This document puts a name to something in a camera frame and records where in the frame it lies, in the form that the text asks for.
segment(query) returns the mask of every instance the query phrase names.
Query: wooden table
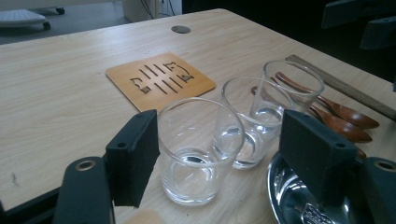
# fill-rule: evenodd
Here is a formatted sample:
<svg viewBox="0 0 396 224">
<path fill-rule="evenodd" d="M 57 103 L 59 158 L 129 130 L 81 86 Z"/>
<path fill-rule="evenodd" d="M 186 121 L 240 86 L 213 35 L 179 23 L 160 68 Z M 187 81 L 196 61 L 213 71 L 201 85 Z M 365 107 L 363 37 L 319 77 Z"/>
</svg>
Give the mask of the wooden table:
<svg viewBox="0 0 396 224">
<path fill-rule="evenodd" d="M 191 32 L 174 33 L 174 25 L 188 26 Z M 396 109 L 391 83 L 223 9 L 3 45 L 3 206 L 8 210 L 58 188 L 72 161 L 103 156 L 107 143 L 138 112 L 106 77 L 106 69 L 165 52 L 175 53 L 216 82 L 205 98 L 219 100 L 228 79 L 259 77 L 265 62 L 296 54 Z M 376 119 L 380 127 L 368 131 L 374 141 L 359 147 L 368 156 L 396 161 L 394 121 L 331 88 L 323 95 Z M 171 203 L 156 165 L 140 208 L 117 207 L 117 221 L 158 215 L 164 223 L 275 223 L 265 181 L 275 151 L 254 169 L 232 170 L 216 199 L 199 208 Z"/>
</svg>

